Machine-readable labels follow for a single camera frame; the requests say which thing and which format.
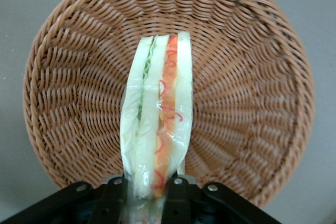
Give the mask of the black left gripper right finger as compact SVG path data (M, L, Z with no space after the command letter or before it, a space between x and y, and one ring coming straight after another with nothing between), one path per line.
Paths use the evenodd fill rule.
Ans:
M167 182L161 223L279 223L219 182L202 188L177 174Z

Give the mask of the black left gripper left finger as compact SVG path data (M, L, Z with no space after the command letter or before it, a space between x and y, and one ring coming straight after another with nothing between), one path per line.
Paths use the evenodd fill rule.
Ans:
M97 188L76 182L1 223L122 223L127 186L122 175Z

